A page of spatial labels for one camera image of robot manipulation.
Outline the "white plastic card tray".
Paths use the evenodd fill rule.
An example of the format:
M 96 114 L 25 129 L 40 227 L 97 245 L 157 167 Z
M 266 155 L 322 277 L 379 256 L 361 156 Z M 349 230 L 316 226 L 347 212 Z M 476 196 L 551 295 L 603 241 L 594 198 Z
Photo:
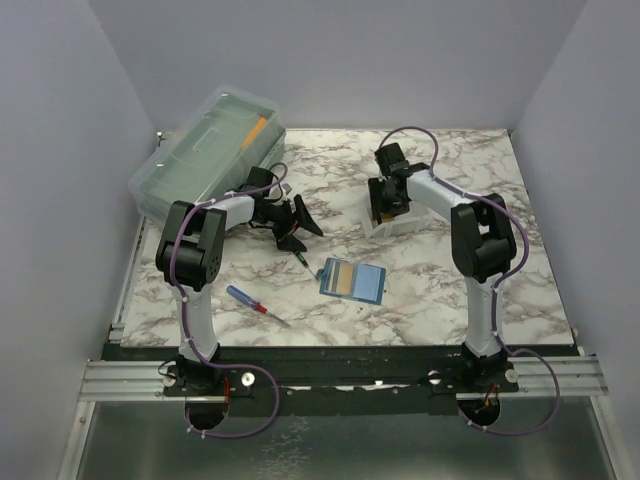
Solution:
M 373 218 L 369 198 L 364 198 L 360 204 L 360 220 L 365 237 L 382 239 L 418 233 L 425 230 L 431 211 L 426 206 L 417 202 L 411 202 L 409 207 L 408 213 L 379 223 Z

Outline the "blue leather card holder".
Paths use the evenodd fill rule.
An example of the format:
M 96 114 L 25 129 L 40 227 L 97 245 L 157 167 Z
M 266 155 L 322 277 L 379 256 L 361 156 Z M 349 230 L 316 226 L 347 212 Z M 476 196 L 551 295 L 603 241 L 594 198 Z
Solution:
M 328 291 L 328 281 L 334 262 L 348 262 L 355 267 L 352 291 L 350 295 L 338 295 Z M 354 263 L 346 260 L 328 258 L 324 267 L 317 271 L 319 277 L 319 293 L 326 296 L 380 305 L 384 294 L 386 269 L 370 264 Z

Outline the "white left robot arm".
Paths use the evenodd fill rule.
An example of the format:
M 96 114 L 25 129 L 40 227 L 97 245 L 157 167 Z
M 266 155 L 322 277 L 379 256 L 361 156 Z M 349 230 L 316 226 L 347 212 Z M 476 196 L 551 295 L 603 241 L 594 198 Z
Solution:
M 187 382 L 201 395 L 214 393 L 222 380 L 220 368 L 209 361 L 219 347 L 212 284 L 221 267 L 226 232 L 244 224 L 267 229 L 277 249 L 290 253 L 306 251 L 295 237 L 298 230 L 323 235 L 302 197 L 285 197 L 283 179 L 271 169 L 253 167 L 244 183 L 218 198 L 200 204 L 177 200 L 170 206 L 155 263 L 179 306 L 179 356 L 195 362 Z

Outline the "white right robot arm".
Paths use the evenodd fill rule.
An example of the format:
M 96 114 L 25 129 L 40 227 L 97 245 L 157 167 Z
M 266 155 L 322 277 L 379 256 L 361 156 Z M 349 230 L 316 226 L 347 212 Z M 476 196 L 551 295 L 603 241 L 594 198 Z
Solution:
M 517 246 L 498 195 L 465 192 L 439 177 L 423 163 L 412 165 L 397 143 L 375 152 L 379 178 L 368 180 L 372 220 L 381 225 L 410 211 L 419 203 L 450 225 L 451 255 L 467 289 L 467 332 L 464 350 L 475 357 L 460 367 L 460 379 L 469 390 L 480 392 L 496 380 L 490 358 L 499 354 L 497 307 L 502 275 L 509 272 Z

